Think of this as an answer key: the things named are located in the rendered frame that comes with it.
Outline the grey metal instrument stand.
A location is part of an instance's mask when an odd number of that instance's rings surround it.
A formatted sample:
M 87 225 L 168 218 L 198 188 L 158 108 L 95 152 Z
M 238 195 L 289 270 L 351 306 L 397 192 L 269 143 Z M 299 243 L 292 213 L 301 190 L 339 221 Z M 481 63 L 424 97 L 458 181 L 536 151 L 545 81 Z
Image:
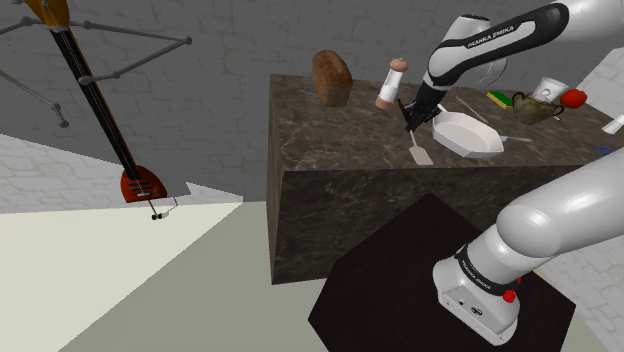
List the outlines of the grey metal instrument stand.
M 14 25 L 8 26 L 6 28 L 0 28 L 0 35 L 12 32 L 16 29 L 20 29 L 22 27 L 28 27 L 28 26 L 32 26 L 32 25 L 44 25 L 46 26 L 41 20 L 34 19 L 34 18 L 30 18 L 30 17 L 23 17 L 20 19 L 20 21 Z M 155 34 L 155 33 L 148 33 L 148 32 L 143 32 L 143 31 L 138 31 L 138 30 L 133 30 L 133 29 L 127 29 L 127 28 L 121 28 L 121 27 L 116 27 L 116 26 L 110 26 L 110 25 L 104 25 L 104 24 L 99 24 L 99 23 L 93 23 L 87 20 L 81 21 L 81 22 L 77 22 L 77 21 L 72 21 L 70 20 L 70 30 L 72 31 L 72 29 L 74 27 L 80 27 L 83 28 L 85 30 L 100 30 L 100 31 L 105 31 L 105 32 L 112 32 L 112 33 L 120 33 L 120 34 L 126 34 L 126 35 L 133 35 L 133 36 L 140 36 L 140 37 L 147 37 L 147 38 L 156 38 L 156 39 L 162 39 L 162 40 L 167 40 L 170 42 L 170 44 L 163 48 L 160 49 L 158 51 L 156 51 L 153 54 L 150 54 L 132 64 L 129 64 L 121 69 L 117 69 L 117 70 L 113 70 L 108 74 L 105 75 L 95 75 L 92 73 L 92 78 L 93 80 L 97 83 L 100 81 L 104 81 L 104 80 L 116 80 L 121 78 L 122 75 L 156 59 L 159 58 L 181 46 L 184 45 L 190 45 L 192 43 L 192 39 L 190 37 L 176 37 L 176 36 L 169 36 L 169 35 L 161 35 L 161 34 Z M 90 109 L 90 113 L 93 115 L 93 118 L 98 122 L 95 114 L 93 113 L 90 105 L 89 105 L 89 109 Z M 120 181 L 121 181 L 121 176 L 122 176 L 122 172 L 120 174 L 119 177 L 119 190 L 120 190 L 120 194 L 122 195 L 121 189 L 120 189 Z M 152 204 L 155 200 L 158 199 L 153 199 L 150 202 L 148 201 L 140 201 L 140 202 L 146 202 L 148 204 Z

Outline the white mug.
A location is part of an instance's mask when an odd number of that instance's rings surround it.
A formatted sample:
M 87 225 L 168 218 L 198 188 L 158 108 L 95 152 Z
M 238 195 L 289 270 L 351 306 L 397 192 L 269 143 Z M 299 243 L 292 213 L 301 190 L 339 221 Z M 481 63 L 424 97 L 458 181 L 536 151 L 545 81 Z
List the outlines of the white mug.
M 538 86 L 530 94 L 538 101 L 552 103 L 568 90 L 568 85 L 549 77 L 542 77 Z

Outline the black robot stand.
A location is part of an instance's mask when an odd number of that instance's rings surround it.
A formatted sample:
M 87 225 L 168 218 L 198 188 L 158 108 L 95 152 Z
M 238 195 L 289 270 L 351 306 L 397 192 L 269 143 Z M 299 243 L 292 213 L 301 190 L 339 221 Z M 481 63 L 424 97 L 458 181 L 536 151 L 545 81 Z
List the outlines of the black robot stand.
M 434 264 L 481 231 L 432 194 L 334 264 L 308 321 L 329 352 L 560 352 L 575 304 L 534 273 L 517 292 L 517 329 L 493 346 L 437 299 Z

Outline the olive two-handled pot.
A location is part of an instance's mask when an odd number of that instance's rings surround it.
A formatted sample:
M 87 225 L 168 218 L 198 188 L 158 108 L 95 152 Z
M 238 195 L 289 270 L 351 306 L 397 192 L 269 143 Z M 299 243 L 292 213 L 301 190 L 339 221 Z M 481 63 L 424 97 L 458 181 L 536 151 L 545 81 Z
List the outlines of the olive two-handled pot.
M 565 111 L 561 104 L 543 102 L 532 95 L 516 92 L 512 96 L 514 118 L 527 125 L 533 125 L 557 117 Z

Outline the white and pink pepper mill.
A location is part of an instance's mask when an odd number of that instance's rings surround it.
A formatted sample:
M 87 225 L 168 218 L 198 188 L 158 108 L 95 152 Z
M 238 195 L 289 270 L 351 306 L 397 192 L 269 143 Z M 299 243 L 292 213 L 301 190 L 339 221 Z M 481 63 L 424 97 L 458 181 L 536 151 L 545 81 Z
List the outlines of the white and pink pepper mill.
M 408 67 L 404 58 L 396 58 L 390 62 L 388 74 L 375 101 L 378 108 L 389 110 L 395 103 L 402 77 Z

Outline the red tomato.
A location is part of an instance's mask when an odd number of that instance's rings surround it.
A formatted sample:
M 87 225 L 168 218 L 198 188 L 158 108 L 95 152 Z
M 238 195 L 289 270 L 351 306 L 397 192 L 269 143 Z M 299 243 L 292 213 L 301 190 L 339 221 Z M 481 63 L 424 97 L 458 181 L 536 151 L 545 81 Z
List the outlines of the red tomato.
M 588 99 L 587 94 L 579 89 L 570 89 L 560 97 L 560 104 L 568 109 L 577 109 L 584 105 Z

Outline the white oval baking dish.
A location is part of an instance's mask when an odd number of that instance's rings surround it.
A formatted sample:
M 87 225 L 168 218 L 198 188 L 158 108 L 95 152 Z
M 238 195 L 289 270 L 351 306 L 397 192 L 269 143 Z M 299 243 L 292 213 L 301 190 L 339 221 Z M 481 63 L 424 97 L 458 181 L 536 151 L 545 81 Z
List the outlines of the white oval baking dish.
M 489 158 L 504 152 L 499 133 L 461 112 L 440 109 L 432 119 L 433 139 L 463 158 Z

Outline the dark marble kitchen island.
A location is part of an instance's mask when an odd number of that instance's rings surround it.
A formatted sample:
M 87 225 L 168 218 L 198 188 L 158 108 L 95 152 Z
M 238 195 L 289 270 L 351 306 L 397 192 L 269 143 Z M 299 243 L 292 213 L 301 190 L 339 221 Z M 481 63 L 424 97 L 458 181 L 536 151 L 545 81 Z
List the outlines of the dark marble kitchen island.
M 425 124 L 414 135 L 433 164 L 419 166 L 400 111 L 375 105 L 379 90 L 376 81 L 357 80 L 348 104 L 329 108 L 310 78 L 271 76 L 267 220 L 274 283 L 326 277 L 344 253 L 424 194 L 485 229 L 511 200 L 598 159 L 596 147 L 624 147 L 624 129 L 603 132 L 608 118 L 591 106 L 526 125 L 483 91 L 459 87 L 444 97 L 445 109 L 481 121 L 459 96 L 500 134 L 532 142 L 508 140 L 497 156 L 463 158 L 437 143 Z

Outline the white flat object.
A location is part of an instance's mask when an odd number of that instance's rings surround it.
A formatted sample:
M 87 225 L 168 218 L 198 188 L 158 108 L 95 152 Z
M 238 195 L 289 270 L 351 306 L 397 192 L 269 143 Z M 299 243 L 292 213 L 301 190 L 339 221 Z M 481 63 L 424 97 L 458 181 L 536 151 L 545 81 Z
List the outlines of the white flat object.
M 619 115 L 603 126 L 602 131 L 610 135 L 615 135 L 622 128 L 624 128 L 624 114 Z

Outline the thin grey long utensil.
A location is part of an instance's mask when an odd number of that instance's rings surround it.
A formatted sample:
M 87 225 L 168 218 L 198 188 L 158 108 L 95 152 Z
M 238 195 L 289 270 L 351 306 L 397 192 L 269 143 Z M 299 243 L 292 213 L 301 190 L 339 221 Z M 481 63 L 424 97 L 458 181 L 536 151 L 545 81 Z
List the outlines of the thin grey long utensil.
M 463 104 L 467 109 L 469 109 L 478 119 L 480 119 L 483 123 L 488 124 L 489 125 L 489 121 L 484 118 L 481 114 L 479 114 L 474 108 L 472 108 L 469 104 L 467 104 L 463 99 L 461 99 L 459 96 L 455 96 L 455 98 L 461 103 Z

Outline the brown bread loaf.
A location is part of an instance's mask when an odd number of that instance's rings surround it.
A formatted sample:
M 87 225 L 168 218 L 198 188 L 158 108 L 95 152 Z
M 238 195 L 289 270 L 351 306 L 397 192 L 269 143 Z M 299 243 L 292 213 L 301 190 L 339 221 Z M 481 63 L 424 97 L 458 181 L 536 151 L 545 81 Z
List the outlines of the brown bread loaf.
M 312 58 L 312 80 L 320 102 L 326 107 L 348 104 L 353 79 L 344 60 L 332 50 L 322 50 Z

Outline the white spatula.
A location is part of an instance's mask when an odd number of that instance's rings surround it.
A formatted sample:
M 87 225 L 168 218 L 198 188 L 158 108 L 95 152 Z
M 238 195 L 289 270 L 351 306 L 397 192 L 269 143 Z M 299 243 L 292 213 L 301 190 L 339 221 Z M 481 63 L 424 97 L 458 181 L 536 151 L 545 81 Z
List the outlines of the white spatula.
M 409 148 L 409 152 L 419 166 L 430 166 L 433 164 L 432 159 L 430 158 L 428 152 L 421 146 L 417 144 L 414 132 L 411 131 L 409 133 L 412 141 L 412 146 Z

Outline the green and yellow sponge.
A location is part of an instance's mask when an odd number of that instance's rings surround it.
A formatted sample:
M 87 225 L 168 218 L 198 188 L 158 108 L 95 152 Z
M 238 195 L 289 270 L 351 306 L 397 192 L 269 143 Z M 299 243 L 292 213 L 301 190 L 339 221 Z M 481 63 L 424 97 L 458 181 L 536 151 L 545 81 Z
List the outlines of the green and yellow sponge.
M 502 109 L 512 109 L 513 101 L 505 94 L 499 91 L 489 91 L 487 97 L 496 103 Z

